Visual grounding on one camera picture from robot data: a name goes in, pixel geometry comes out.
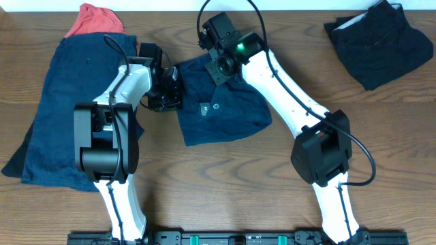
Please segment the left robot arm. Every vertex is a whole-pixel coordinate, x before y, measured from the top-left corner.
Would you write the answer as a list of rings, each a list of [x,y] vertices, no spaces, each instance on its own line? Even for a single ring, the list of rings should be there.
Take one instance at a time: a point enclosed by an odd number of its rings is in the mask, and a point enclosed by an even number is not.
[[[135,111],[153,112],[182,106],[178,70],[163,68],[163,50],[142,43],[138,56],[127,56],[119,44],[111,46],[122,56],[119,71],[109,87],[91,102],[74,108],[76,167],[93,182],[104,199],[112,222],[107,234],[70,234],[68,244],[153,244],[142,212],[134,172],[139,163]]]

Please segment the red orange garment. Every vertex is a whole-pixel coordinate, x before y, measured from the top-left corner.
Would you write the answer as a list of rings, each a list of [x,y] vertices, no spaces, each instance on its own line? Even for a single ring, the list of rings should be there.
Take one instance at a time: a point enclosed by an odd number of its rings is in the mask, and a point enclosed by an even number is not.
[[[75,23],[66,33],[65,38],[90,33],[125,34],[125,29],[120,18],[112,10],[83,3]]]

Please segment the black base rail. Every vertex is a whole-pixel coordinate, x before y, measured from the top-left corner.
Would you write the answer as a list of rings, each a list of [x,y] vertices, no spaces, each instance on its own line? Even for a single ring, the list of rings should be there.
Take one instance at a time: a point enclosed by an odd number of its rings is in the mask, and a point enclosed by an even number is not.
[[[179,231],[159,231],[145,235],[142,239],[121,242],[107,234],[69,234],[67,244],[75,245],[320,245],[335,244],[321,231],[296,231],[293,233],[183,233]],[[338,244],[359,245],[408,245],[403,232],[358,231],[351,242]]]

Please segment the black folded shorts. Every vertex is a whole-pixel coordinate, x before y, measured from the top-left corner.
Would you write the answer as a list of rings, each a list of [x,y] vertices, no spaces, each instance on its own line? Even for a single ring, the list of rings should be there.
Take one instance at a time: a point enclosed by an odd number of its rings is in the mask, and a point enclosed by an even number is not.
[[[365,13],[324,24],[336,54],[367,91],[419,68],[433,58],[432,41],[411,27],[400,3],[379,1]]]

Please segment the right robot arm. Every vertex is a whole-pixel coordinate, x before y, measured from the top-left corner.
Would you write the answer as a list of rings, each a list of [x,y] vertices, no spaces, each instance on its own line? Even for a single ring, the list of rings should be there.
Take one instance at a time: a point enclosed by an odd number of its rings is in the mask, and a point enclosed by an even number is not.
[[[345,185],[352,156],[347,116],[340,110],[331,113],[310,98],[265,41],[257,33],[242,35],[225,12],[208,19],[198,32],[200,47],[212,58],[206,70],[213,81],[221,85],[240,78],[271,104],[291,131],[291,163],[315,191],[327,239],[354,243],[359,224]]]

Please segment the navy blue shorts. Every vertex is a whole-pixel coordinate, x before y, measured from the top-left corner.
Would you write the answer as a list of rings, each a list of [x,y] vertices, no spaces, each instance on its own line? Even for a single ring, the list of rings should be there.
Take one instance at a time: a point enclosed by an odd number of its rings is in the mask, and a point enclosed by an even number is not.
[[[268,105],[252,86],[234,79],[215,85],[205,69],[205,54],[176,65],[184,86],[178,121],[186,146],[231,142],[272,123]]]
[[[108,88],[122,58],[104,42],[103,33],[63,38],[50,62],[35,118],[1,173],[23,184],[95,192],[74,160],[74,107]]]

